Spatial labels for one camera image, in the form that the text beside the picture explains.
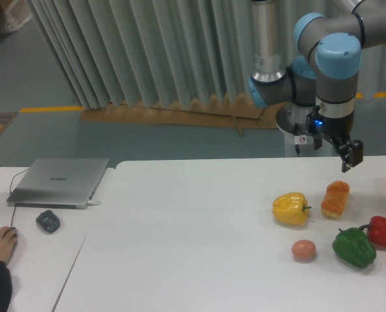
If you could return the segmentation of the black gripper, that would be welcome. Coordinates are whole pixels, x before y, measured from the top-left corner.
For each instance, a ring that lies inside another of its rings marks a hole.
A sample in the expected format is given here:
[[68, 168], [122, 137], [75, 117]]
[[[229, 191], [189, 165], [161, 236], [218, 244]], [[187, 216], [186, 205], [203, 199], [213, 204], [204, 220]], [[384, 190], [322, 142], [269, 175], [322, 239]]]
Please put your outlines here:
[[341, 153], [342, 172], [363, 162], [363, 142], [350, 141], [353, 119], [354, 111], [339, 118], [326, 117], [320, 113], [320, 105], [315, 105], [306, 116], [305, 130], [313, 139], [313, 148], [320, 149], [323, 140], [329, 142], [336, 153]]

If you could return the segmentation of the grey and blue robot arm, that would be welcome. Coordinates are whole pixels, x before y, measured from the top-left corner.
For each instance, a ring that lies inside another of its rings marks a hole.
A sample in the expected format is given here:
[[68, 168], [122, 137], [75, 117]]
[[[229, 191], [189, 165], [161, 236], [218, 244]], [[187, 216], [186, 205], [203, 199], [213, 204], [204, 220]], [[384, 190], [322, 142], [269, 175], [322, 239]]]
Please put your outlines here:
[[300, 56], [285, 65], [279, 3], [252, 1], [255, 47], [248, 86], [261, 109], [291, 102], [290, 109], [277, 112], [277, 126], [311, 137], [315, 150], [328, 142], [347, 172], [363, 160], [363, 143], [350, 137], [361, 52], [386, 44], [386, 1], [337, 1], [336, 6], [339, 17], [313, 12], [297, 21], [293, 39]]

